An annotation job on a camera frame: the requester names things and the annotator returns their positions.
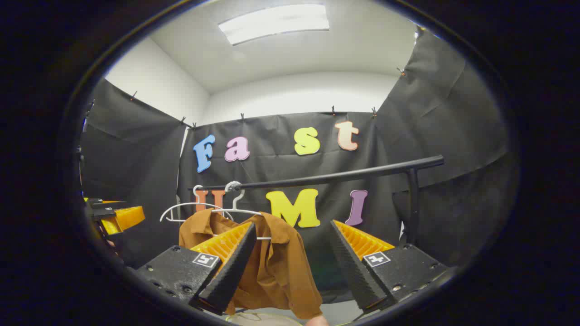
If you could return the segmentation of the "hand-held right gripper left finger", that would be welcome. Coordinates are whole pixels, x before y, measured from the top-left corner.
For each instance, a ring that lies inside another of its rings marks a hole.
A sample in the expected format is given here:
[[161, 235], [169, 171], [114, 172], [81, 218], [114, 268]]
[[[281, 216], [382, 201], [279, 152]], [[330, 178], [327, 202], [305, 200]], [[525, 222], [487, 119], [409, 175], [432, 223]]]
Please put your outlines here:
[[135, 274], [173, 303], [222, 315], [256, 241], [253, 223], [239, 225], [190, 249], [172, 246]]

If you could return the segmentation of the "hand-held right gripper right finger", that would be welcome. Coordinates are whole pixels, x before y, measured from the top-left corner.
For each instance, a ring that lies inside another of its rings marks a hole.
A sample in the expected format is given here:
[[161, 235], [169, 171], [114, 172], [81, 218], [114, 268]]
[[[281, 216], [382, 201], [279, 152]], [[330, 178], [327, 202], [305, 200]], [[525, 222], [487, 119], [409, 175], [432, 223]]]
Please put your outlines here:
[[448, 270], [413, 244], [393, 246], [341, 221], [331, 222], [330, 240], [340, 271], [364, 313], [397, 305]]

